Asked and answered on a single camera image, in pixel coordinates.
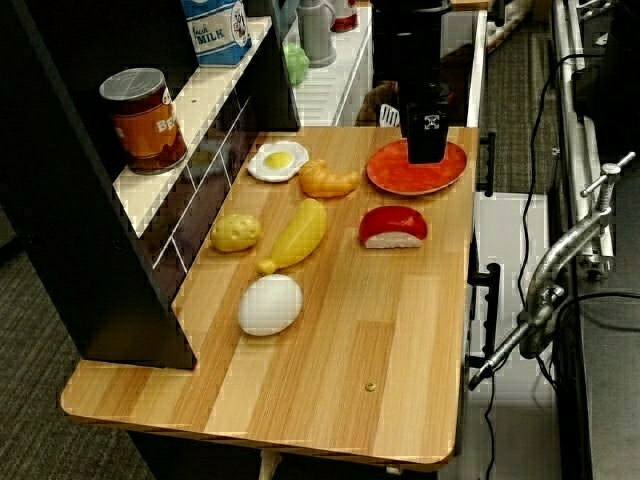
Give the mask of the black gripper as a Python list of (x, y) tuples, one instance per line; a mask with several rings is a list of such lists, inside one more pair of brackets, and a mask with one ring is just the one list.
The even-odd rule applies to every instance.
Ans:
[(442, 84), (398, 84), (401, 134), (407, 141), (408, 162), (436, 164), (444, 158), (448, 135), (448, 89)]

